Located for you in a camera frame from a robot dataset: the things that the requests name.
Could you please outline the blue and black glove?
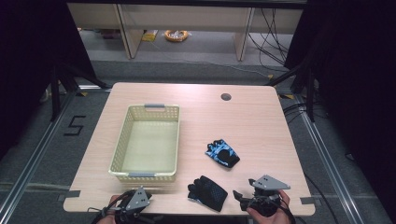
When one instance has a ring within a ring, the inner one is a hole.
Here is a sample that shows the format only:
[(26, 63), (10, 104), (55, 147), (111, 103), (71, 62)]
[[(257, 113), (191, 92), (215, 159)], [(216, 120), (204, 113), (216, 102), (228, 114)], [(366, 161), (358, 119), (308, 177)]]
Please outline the blue and black glove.
[(223, 139), (215, 140), (207, 145), (205, 154), (212, 160), (227, 168), (233, 168), (240, 158)]

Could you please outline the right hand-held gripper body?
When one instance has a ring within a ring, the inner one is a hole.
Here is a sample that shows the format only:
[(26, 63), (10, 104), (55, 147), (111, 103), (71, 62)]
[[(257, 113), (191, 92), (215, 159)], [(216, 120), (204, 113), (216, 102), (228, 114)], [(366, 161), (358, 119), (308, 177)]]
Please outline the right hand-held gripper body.
[(279, 195), (280, 189), (290, 189), (290, 185), (277, 180), (269, 175), (263, 175), (256, 180), (253, 197), (248, 205), (241, 205), (242, 211), (246, 211), (248, 207), (255, 209), (264, 217), (270, 217), (276, 213), (281, 205)]

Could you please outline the black curtain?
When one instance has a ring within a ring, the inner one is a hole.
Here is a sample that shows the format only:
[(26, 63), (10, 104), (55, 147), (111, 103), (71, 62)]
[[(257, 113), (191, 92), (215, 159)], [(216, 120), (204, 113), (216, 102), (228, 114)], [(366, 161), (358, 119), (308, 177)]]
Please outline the black curtain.
[(306, 0), (285, 66), (303, 60), (325, 24), (315, 77), (349, 152), (396, 224), (396, 0)]
[(94, 77), (64, 0), (0, 0), (0, 160), (17, 143), (55, 67)]

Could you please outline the yellow packet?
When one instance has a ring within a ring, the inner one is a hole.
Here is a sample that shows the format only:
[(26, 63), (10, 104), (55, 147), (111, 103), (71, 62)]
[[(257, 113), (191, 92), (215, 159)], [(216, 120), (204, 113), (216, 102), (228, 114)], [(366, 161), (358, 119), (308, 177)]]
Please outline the yellow packet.
[(158, 34), (157, 30), (147, 30), (143, 33), (141, 40), (153, 42), (156, 39), (157, 34)]

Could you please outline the black mesh glove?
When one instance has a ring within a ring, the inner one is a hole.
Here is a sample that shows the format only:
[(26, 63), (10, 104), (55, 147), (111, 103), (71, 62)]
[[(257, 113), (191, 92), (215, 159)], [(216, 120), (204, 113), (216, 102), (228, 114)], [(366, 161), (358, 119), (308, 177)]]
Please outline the black mesh glove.
[(228, 192), (210, 178), (201, 175), (188, 185), (188, 198), (217, 212), (222, 210)]

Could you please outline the cream plastic basket grey handles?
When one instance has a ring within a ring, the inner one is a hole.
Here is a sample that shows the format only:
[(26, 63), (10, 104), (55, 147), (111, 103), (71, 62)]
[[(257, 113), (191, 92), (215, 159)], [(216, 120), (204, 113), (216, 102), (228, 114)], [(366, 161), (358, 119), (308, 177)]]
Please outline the cream plastic basket grey handles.
[(108, 172), (125, 183), (174, 181), (179, 121), (178, 105), (130, 105)]

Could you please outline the person's right hand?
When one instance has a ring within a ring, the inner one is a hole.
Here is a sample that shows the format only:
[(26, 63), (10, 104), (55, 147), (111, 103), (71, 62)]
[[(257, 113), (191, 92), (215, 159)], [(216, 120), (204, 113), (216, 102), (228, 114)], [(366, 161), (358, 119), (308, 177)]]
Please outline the person's right hand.
[[(282, 189), (278, 192), (281, 198), (281, 206), (284, 209), (289, 209), (290, 197)], [(247, 212), (258, 224), (291, 224), (288, 215), (280, 208), (270, 217), (263, 217), (258, 211), (250, 207), (247, 208)]]

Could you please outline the white desk frame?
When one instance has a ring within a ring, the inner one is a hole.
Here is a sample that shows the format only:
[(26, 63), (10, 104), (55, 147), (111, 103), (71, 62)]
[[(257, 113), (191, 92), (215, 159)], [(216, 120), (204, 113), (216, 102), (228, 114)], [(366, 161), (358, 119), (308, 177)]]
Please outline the white desk frame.
[(258, 7), (186, 7), (69, 3), (78, 28), (118, 29), (129, 59), (135, 57), (145, 30), (186, 30), (233, 34), (236, 59), (241, 61), (250, 33), (292, 35), (300, 9)]

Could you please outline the person's left hand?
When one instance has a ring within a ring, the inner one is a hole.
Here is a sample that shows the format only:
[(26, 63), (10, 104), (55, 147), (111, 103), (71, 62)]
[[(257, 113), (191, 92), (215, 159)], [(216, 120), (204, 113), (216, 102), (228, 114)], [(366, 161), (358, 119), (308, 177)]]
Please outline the person's left hand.
[(110, 206), (110, 209), (107, 209), (105, 212), (101, 213), (101, 218), (97, 221), (96, 224), (116, 224), (114, 207), (116, 206), (119, 200), (120, 200), (119, 195), (113, 195), (110, 198), (108, 204)]

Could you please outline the aluminium floor rail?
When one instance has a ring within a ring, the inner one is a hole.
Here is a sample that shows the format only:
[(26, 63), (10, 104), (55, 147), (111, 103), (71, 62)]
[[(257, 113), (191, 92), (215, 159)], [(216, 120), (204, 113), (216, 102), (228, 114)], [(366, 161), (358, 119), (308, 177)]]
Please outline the aluminium floor rail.
[(67, 212), (58, 196), (71, 190), (108, 91), (61, 94), (51, 121), (51, 98), (36, 108), (17, 144), (0, 161), (0, 224), (89, 224), (93, 214)]
[[(292, 94), (281, 91), (279, 94)], [(353, 198), (347, 179), (325, 144), (318, 125), (307, 116), (304, 98), (280, 99), (298, 158), (303, 167), (304, 180), (317, 209), (314, 218), (329, 224), (365, 224), (362, 212)]]

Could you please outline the black metal stand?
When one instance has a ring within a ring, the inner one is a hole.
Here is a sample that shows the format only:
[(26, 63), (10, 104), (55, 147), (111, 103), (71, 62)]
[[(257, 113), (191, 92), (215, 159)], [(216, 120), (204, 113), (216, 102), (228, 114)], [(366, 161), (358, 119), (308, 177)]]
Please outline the black metal stand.
[(50, 75), (52, 116), (51, 121), (55, 121), (61, 113), (61, 100), (58, 82), (64, 86), (67, 92), (75, 92), (79, 89), (75, 77), (82, 77), (100, 89), (109, 90), (111, 85), (99, 80), (95, 73), (86, 73), (75, 66), (67, 63), (56, 63), (53, 65)]
[(300, 63), (299, 65), (293, 67), (280, 77), (271, 79), (269, 82), (266, 83), (266, 86), (274, 87), (275, 85), (281, 83), (289, 77), (294, 77), (294, 80), (290, 87), (293, 93), (301, 93), (303, 89), (306, 89), (305, 107), (307, 110), (307, 116), (312, 122), (314, 122), (315, 119), (313, 106), (315, 77), (312, 72), (311, 65), (309, 63)]

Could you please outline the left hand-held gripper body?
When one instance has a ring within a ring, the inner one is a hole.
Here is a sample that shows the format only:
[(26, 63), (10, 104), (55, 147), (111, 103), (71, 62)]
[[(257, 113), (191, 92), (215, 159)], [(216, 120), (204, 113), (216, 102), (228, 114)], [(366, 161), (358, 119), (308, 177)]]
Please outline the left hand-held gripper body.
[(139, 187), (121, 194), (116, 207), (116, 224), (153, 224), (153, 220), (140, 213), (150, 205), (151, 194)]

